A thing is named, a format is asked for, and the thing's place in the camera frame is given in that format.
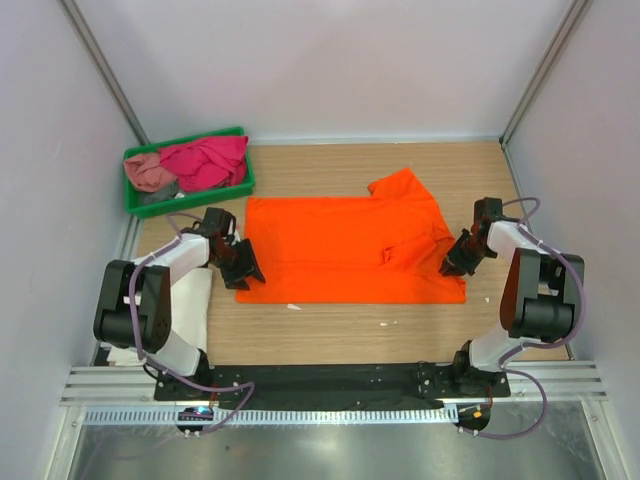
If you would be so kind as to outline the orange t shirt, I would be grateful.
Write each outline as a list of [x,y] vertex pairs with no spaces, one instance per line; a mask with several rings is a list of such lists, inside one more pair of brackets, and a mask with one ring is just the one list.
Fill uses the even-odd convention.
[[439,205],[405,168],[366,197],[252,197],[244,235],[264,282],[244,304],[462,304],[466,283],[441,262],[454,243]]

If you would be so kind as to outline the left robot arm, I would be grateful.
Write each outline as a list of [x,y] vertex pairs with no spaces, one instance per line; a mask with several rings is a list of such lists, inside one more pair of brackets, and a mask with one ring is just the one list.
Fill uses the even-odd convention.
[[174,239],[134,261],[113,260],[105,268],[93,323],[96,340],[132,349],[158,371],[158,379],[177,381],[189,399],[214,392],[207,354],[172,328],[171,289],[185,275],[214,266],[229,290],[247,291],[249,281],[265,283],[249,239],[242,239],[236,217],[209,207],[203,218],[178,229]]

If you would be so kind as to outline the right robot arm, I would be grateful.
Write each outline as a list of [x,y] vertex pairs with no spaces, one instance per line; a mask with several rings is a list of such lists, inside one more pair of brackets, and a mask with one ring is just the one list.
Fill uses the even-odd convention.
[[441,263],[445,277],[472,276],[486,258],[510,263],[496,326],[467,341],[449,366],[452,387],[472,396],[503,381],[504,368],[529,348],[559,348],[584,320],[584,260],[535,237],[523,219],[504,214],[506,203],[485,197],[474,203],[464,229]]

